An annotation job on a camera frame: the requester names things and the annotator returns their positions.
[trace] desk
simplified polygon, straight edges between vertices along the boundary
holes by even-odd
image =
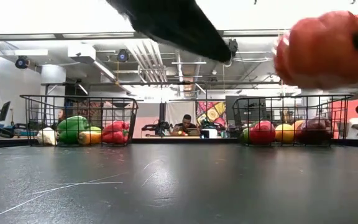
[[[358,223],[355,156],[336,146],[0,148],[0,223]]]

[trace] pillar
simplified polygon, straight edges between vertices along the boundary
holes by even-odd
[[[41,83],[63,83],[66,81],[66,69],[58,65],[43,65],[41,70]],[[65,86],[41,86],[41,95],[48,95],[41,100],[42,112],[39,121],[42,120],[46,125],[52,125],[58,120],[60,109],[64,109]]]
[[[301,95],[304,96],[302,97],[302,106],[308,107],[307,110],[306,108],[302,110],[303,119],[306,119],[306,117],[307,119],[314,118],[315,116],[318,115],[318,109],[319,109],[318,106],[326,102],[326,97],[321,97],[321,96],[318,97],[318,96],[310,96],[310,95],[322,95],[322,94],[323,94],[322,90],[301,90]]]

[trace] white wall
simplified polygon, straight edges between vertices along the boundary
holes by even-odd
[[[14,63],[0,57],[0,90],[1,105],[11,102],[10,109],[14,112],[15,123],[25,123],[25,99],[19,95],[40,94],[40,74],[33,70],[21,70]],[[5,124],[11,122],[11,112],[8,112]]]

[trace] artwork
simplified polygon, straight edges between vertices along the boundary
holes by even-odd
[[[210,122],[226,127],[226,102],[224,101],[197,101],[197,125],[208,117]]]
[[[93,126],[101,127],[101,107],[100,103],[84,101],[81,103],[74,102],[70,108],[73,110],[73,116],[83,116]]]

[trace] ceiling light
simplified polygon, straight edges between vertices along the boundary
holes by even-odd
[[[0,40],[21,40],[21,39],[56,39],[53,34],[6,34],[0,35]]]
[[[35,49],[35,50],[3,50],[2,55],[5,56],[46,56],[48,49]]]
[[[258,35],[266,35],[266,36],[278,36],[282,34],[283,30],[225,30],[223,31],[223,36],[258,36]]]
[[[116,33],[90,33],[90,34],[63,34],[67,39],[92,39],[92,38],[126,38],[133,37],[133,32],[116,32]]]

